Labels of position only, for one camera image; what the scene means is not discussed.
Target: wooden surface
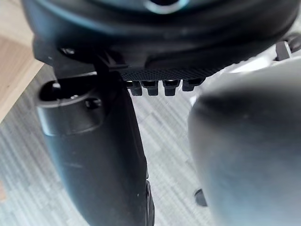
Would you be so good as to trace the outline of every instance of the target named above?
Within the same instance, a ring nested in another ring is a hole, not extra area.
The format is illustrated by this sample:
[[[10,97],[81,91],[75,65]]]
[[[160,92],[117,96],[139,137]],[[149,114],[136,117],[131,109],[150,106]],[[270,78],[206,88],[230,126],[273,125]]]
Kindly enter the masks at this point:
[[[41,66],[30,47],[0,37],[0,122]]]
[[[31,47],[33,34],[20,0],[0,0],[0,37]]]
[[[19,0],[0,0],[0,122],[42,67]]]

